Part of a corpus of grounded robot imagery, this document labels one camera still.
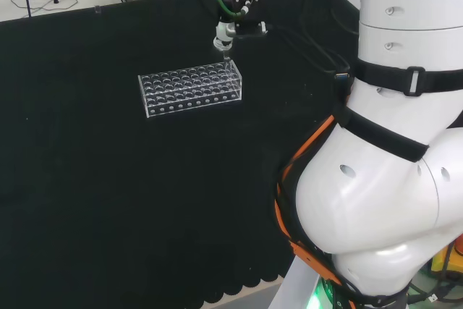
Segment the yellow object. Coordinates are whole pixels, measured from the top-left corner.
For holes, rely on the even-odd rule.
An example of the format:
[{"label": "yellow object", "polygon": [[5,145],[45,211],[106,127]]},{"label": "yellow object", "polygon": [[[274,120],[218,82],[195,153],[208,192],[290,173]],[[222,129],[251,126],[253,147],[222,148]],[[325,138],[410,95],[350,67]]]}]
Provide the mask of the yellow object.
[{"label": "yellow object", "polygon": [[[443,263],[446,259],[447,247],[439,251],[433,258],[431,271],[442,271]],[[458,271],[463,274],[463,256],[459,255],[455,249],[451,251],[448,271]]]}]

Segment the black tablecloth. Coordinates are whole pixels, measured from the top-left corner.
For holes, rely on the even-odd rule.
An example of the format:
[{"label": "black tablecloth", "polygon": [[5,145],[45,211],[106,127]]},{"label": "black tablecloth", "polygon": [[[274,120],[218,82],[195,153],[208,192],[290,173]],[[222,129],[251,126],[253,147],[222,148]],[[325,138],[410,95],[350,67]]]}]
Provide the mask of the black tablecloth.
[{"label": "black tablecloth", "polygon": [[[309,21],[354,61],[356,37]],[[330,82],[269,33],[234,44],[241,103],[146,119],[137,76],[219,62],[214,33],[197,0],[0,24],[0,308],[198,308],[284,276],[270,196]]]}]

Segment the end effector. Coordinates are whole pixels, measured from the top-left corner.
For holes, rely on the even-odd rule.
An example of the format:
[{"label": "end effector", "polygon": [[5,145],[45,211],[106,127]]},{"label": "end effector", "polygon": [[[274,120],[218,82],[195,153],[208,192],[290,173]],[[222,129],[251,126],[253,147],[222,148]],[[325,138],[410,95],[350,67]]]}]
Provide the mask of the end effector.
[{"label": "end effector", "polygon": [[214,45],[221,51],[229,50],[233,38],[266,33],[266,24],[259,19],[262,0],[223,0],[226,7],[237,16],[230,16],[219,9]]}]

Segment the black strap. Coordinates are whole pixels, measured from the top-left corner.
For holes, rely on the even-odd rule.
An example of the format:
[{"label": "black strap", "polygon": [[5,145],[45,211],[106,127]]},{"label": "black strap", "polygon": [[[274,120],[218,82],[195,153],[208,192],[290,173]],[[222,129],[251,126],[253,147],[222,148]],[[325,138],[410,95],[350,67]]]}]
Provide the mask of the black strap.
[{"label": "black strap", "polygon": [[422,67],[399,69],[359,60],[355,77],[369,85],[397,90],[411,97],[423,93],[463,90],[463,69],[427,72]]},{"label": "black strap", "polygon": [[400,306],[403,305],[401,309],[407,306],[407,292],[409,288],[408,285],[402,291],[397,292],[395,295],[391,296],[367,296],[363,294],[357,294],[356,292],[347,290],[345,287],[339,286],[334,282],[331,282],[331,286],[334,287],[336,289],[336,292],[338,292],[343,298],[351,300],[353,303],[356,304],[372,305],[373,307],[381,308],[389,306],[392,303],[397,303]]},{"label": "black strap", "polygon": [[338,74],[335,79],[336,101],[333,116],[339,125],[360,139],[411,162],[423,158],[429,146],[392,132],[387,128],[360,116],[345,105],[349,95],[348,74]]}]

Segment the strap buckle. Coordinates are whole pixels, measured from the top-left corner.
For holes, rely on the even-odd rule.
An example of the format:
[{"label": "strap buckle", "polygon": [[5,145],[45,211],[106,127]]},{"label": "strap buckle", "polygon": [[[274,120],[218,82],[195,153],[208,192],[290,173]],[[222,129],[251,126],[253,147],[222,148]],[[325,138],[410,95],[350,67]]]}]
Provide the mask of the strap buckle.
[{"label": "strap buckle", "polygon": [[426,87],[426,70],[423,67],[409,67],[410,72],[409,81],[410,89],[404,91],[407,97],[419,97],[423,94]]}]

